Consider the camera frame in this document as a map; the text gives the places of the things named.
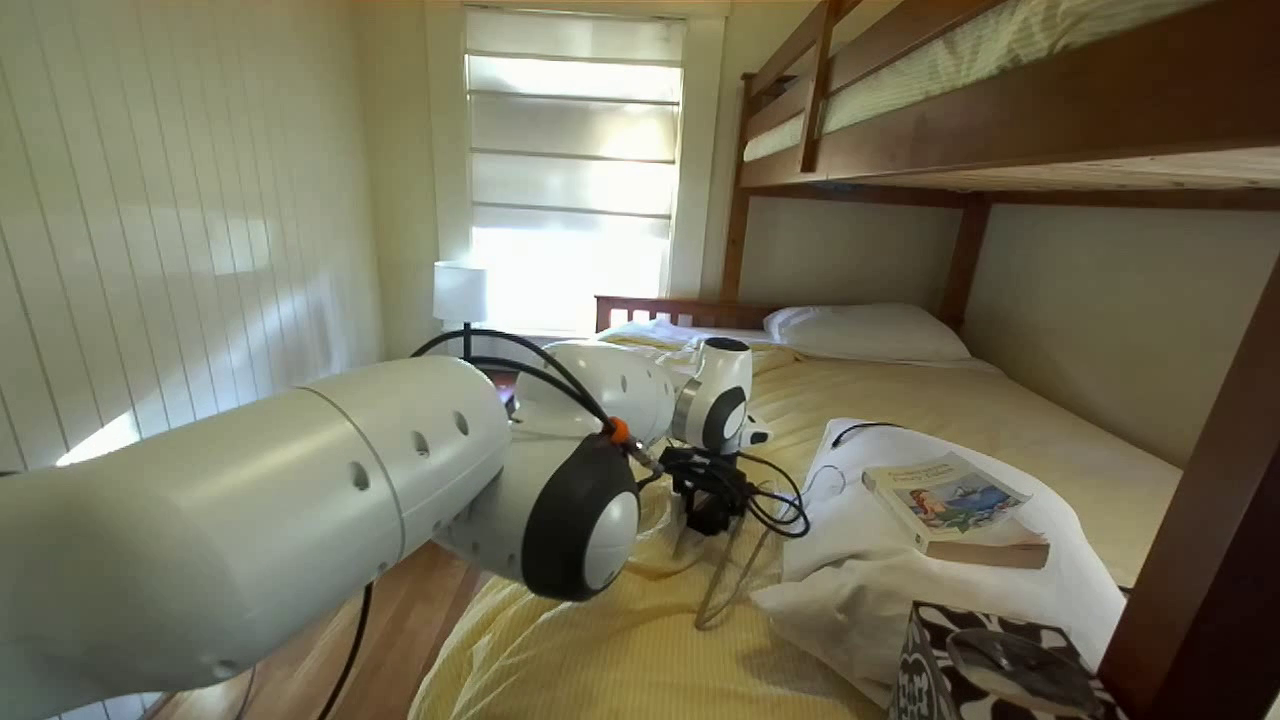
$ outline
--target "top bunk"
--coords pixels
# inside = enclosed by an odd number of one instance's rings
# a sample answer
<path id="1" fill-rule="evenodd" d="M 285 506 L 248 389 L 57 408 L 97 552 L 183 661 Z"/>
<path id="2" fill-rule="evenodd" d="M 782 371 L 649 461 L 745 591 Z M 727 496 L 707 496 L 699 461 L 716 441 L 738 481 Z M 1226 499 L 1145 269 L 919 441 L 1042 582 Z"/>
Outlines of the top bunk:
<path id="1" fill-rule="evenodd" d="M 745 77 L 738 187 L 1280 187 L 1275 0 L 819 0 Z"/>

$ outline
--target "floor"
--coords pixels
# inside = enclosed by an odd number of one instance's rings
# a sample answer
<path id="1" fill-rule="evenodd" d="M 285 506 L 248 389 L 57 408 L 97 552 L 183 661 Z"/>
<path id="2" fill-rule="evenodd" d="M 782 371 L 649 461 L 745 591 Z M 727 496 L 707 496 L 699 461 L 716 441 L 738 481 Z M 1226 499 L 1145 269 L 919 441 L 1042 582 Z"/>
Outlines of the floor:
<path id="1" fill-rule="evenodd" d="M 368 614 L 368 638 L 332 720 L 408 715 L 420 675 L 431 667 L 451 619 L 481 577 L 435 544 L 390 570 Z M 360 596 L 257 671 L 204 693 L 166 696 L 157 720 L 277 720 L 320 715 L 353 650 Z"/>

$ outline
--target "mattress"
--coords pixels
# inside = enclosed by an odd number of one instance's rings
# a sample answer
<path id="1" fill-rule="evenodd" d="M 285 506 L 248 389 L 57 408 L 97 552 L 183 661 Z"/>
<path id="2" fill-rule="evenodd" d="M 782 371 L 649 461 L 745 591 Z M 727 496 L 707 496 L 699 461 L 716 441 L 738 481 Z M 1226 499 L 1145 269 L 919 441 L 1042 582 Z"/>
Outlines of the mattress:
<path id="1" fill-rule="evenodd" d="M 1117 583 L 1131 583 L 1176 489 L 1176 470 L 964 361 L 847 364 L 778 348 L 754 371 L 753 408 L 770 441 L 761 457 L 802 475 L 832 418 L 890 420 L 992 454 L 1075 506 Z M 488 582 L 420 686 L 417 715 L 884 715 L 819 656 L 770 634 L 748 600 L 778 583 L 766 539 L 745 596 L 695 634 L 695 609 L 727 556 L 737 577 L 754 523 L 689 538 L 667 496 L 645 491 L 645 539 L 626 573 L 586 604 L 529 596 Z"/>
<path id="2" fill-rule="evenodd" d="M 1124 30 L 1196 7 L 1205 0 L 1005 0 L 955 33 L 901 56 L 897 63 L 839 87 L 826 104 L 823 134 L 884 118 L 890 108 L 988 79 L 997 73 L 1094 46 Z M 802 118 L 748 139 L 745 160 L 761 160 L 802 139 Z"/>

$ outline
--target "window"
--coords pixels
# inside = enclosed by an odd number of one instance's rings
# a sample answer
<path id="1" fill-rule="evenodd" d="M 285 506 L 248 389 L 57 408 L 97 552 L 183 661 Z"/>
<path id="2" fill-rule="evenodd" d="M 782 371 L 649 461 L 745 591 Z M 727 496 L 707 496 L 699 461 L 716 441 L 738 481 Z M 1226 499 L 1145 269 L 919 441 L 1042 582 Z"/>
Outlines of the window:
<path id="1" fill-rule="evenodd" d="M 663 294 L 684 108 L 681 20 L 468 12 L 472 260 L 488 324 L 572 338 L 597 294 Z"/>

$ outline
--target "yellow bed sheet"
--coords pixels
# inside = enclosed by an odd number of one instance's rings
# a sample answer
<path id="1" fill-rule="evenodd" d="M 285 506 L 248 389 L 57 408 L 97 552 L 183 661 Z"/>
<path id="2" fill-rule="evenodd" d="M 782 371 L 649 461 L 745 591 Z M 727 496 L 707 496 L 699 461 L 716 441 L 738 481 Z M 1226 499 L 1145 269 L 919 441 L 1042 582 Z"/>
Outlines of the yellow bed sheet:
<path id="1" fill-rule="evenodd" d="M 1118 583 L 1131 583 L 1167 509 L 1176 470 L 1030 395 L 988 364 L 901 368 L 775 361 L 754 376 L 761 454 L 796 481 L 823 420 L 897 420 L 999 457 L 1066 506 Z M 420 686 L 417 715 L 881 715 L 842 680 L 775 641 L 748 600 L 711 634 L 691 618 L 727 539 L 675 530 L 640 539 L 631 570 L 586 604 L 534 600 L 488 582 Z M 775 539 L 753 583 L 775 582 Z"/>

